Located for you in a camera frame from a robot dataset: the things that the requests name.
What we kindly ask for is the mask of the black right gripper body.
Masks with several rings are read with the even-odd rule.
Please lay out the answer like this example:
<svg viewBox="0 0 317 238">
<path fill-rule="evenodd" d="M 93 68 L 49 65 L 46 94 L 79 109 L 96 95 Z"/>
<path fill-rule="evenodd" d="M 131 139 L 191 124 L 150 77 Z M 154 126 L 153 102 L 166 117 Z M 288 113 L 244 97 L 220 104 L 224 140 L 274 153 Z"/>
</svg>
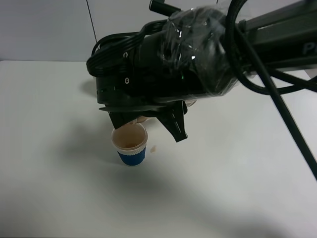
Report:
<svg viewBox="0 0 317 238">
<path fill-rule="evenodd" d="M 187 113 L 188 45 L 167 32 L 105 36 L 86 62 L 97 101 L 110 114 L 153 117 Z"/>
</svg>

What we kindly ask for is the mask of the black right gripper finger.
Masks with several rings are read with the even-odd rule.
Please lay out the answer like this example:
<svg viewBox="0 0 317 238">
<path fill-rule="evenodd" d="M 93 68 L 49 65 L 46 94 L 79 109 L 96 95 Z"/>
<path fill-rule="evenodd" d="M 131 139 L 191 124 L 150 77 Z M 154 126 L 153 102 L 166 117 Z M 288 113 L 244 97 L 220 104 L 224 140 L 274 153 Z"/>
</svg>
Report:
<svg viewBox="0 0 317 238">
<path fill-rule="evenodd" d="M 119 129 L 139 117 L 139 113 L 136 112 L 109 112 L 108 114 L 114 129 Z"/>
<path fill-rule="evenodd" d="M 184 101 L 176 101 L 163 108 L 156 116 L 161 124 L 170 132 L 176 142 L 188 138 L 185 131 L 184 115 L 188 109 Z"/>
</svg>

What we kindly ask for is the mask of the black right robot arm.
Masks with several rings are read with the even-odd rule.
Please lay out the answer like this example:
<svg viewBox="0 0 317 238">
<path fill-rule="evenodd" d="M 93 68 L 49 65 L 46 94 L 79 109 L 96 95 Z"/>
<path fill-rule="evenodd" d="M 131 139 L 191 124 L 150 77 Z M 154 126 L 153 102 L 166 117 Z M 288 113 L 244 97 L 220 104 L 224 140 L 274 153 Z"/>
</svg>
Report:
<svg viewBox="0 0 317 238">
<path fill-rule="evenodd" d="M 185 102 L 223 96 L 240 82 L 268 94 L 248 76 L 260 68 L 289 83 L 280 94 L 315 91 L 286 71 L 317 64 L 317 3 L 301 0 L 249 20 L 238 20 L 244 5 L 203 6 L 182 11 L 162 0 L 149 9 L 165 16 L 138 32 L 100 39 L 86 67 L 96 79 L 97 101 L 114 128 L 140 116 L 157 118 L 179 142 L 187 138 Z"/>
</svg>

